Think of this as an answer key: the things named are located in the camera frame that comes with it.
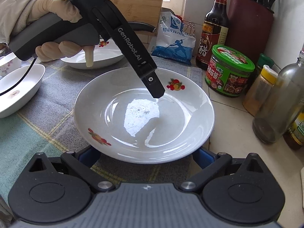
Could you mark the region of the white plate back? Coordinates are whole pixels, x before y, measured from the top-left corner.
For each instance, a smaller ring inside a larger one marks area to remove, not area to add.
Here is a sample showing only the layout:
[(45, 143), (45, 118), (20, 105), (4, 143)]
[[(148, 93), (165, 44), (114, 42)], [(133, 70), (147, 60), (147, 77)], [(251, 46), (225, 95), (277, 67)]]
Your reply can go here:
[(113, 65), (123, 58), (124, 55), (114, 40), (109, 39), (108, 41), (101, 40), (99, 45), (95, 46), (94, 63), (92, 67), (87, 67), (85, 52), (83, 50), (71, 58), (61, 58), (61, 61), (78, 70), (93, 70)]

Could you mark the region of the white plate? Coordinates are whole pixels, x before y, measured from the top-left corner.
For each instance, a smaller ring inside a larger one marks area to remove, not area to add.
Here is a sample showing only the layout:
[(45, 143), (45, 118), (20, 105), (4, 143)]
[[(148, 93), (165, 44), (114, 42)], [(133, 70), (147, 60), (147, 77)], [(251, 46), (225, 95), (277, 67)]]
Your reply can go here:
[(114, 40), (109, 39), (108, 41), (101, 40), (99, 45), (95, 46), (94, 63), (92, 67), (87, 67), (85, 52), (83, 50), (71, 58), (61, 58), (61, 61), (78, 70), (93, 70), (113, 65), (123, 58), (124, 55)]
[(156, 73), (165, 89), (157, 99), (131, 67), (90, 81), (74, 106), (81, 136), (102, 154), (137, 164), (175, 161), (202, 146), (215, 122), (208, 95), (179, 73)]
[[(16, 84), (28, 68), (29, 65), (23, 66), (3, 77), (1, 79), (1, 93)], [(0, 118), (10, 116), (31, 100), (40, 88), (44, 74), (45, 66), (42, 64), (34, 64), (20, 84), (8, 93), (1, 95)]]

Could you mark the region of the white floral bowl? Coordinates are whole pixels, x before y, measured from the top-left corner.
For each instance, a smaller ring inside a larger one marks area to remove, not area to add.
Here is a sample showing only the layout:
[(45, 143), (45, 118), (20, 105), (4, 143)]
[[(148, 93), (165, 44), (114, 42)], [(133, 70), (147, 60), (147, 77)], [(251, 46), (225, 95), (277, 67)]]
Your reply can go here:
[(0, 76), (5, 77), (7, 74), (20, 68), (22, 61), (13, 53), (2, 56), (0, 59)]

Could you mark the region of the blue white salt bag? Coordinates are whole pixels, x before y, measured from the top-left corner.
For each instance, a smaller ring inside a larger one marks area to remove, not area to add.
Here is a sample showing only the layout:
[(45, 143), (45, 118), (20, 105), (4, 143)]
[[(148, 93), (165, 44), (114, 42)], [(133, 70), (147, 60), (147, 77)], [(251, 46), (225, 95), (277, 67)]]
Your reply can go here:
[(162, 11), (156, 38), (156, 45), (151, 55), (191, 65), (196, 38), (186, 33), (184, 23), (170, 11)]

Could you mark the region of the grey checked dish mat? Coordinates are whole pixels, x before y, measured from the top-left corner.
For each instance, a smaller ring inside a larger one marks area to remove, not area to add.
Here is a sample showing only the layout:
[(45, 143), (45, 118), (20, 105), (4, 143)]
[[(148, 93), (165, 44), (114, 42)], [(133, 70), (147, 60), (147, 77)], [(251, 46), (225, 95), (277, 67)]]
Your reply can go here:
[[(1, 119), (1, 197), (7, 199), (18, 176), (37, 152), (58, 157), (78, 152), (87, 142), (73, 118), (82, 88), (100, 74), (121, 67), (122, 59), (99, 70), (76, 70), (57, 60), (45, 64), (42, 84), (34, 97), (16, 113)], [(191, 157), (159, 165), (137, 165), (102, 156), (93, 170), (114, 184), (120, 182), (180, 183), (190, 173)]]

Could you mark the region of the dark vinegar bottle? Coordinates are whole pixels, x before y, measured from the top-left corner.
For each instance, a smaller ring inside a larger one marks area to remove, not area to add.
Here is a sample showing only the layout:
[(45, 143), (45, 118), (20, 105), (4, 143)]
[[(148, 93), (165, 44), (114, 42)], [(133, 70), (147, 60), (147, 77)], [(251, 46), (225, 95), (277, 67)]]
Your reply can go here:
[(199, 41), (196, 65), (207, 70), (214, 45), (224, 45), (228, 33), (229, 19), (227, 0), (215, 0), (212, 9), (206, 14)]

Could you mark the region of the yellow lid spice jar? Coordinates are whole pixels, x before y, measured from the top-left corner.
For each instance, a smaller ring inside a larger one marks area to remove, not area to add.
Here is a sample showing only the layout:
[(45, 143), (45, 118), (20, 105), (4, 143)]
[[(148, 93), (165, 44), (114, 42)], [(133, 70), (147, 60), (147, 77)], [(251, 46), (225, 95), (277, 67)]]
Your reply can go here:
[(268, 65), (264, 65), (261, 73), (255, 79), (243, 100), (243, 107), (255, 116), (265, 102), (271, 88), (276, 82), (278, 74)]

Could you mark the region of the green lid sauce jar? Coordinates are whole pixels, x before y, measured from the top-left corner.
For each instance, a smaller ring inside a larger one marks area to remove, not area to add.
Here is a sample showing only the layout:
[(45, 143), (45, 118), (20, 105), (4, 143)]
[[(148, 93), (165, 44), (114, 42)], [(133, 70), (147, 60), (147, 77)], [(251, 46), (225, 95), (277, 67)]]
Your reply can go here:
[(255, 70), (254, 63), (241, 52), (224, 45), (214, 45), (205, 82), (225, 96), (238, 97)]

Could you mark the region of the yellow label oil bottle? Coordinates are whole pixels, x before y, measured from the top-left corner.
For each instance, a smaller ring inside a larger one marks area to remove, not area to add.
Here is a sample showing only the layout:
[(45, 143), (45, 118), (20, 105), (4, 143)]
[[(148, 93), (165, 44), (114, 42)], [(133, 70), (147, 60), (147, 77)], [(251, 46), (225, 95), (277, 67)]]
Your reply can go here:
[(288, 130), (283, 134), (287, 145), (293, 150), (299, 150), (304, 142), (304, 113), (301, 112)]

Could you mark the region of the clear oil glass bottle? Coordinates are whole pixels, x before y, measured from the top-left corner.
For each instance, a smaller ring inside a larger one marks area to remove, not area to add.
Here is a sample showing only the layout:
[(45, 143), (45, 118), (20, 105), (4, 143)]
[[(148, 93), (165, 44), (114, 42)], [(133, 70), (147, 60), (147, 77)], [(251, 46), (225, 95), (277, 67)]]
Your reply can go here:
[(278, 74), (265, 102), (253, 118), (253, 131), (265, 144), (273, 144), (303, 111), (303, 50), (297, 62)]

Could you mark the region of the dark red knife block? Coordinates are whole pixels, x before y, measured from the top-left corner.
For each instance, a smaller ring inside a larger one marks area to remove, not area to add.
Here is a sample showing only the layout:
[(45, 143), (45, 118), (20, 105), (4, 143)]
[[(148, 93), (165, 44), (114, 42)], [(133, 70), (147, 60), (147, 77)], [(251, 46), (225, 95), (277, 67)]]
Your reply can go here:
[(274, 21), (276, 0), (230, 0), (229, 30), (225, 45), (257, 63), (264, 52)]

